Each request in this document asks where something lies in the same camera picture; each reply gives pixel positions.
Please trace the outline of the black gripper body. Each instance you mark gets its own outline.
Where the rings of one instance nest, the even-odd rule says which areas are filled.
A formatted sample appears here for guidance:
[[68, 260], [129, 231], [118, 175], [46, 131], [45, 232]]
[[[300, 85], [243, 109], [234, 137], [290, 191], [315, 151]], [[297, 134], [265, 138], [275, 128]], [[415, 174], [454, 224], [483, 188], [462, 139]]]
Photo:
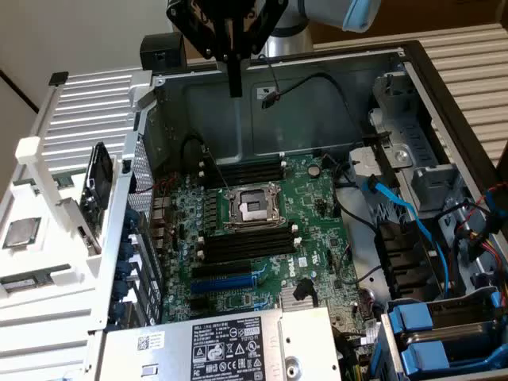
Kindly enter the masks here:
[[239, 60], [260, 52], [287, 8], [287, 1], [263, 1], [252, 21], [254, 1], [170, 1], [166, 15], [206, 59]]

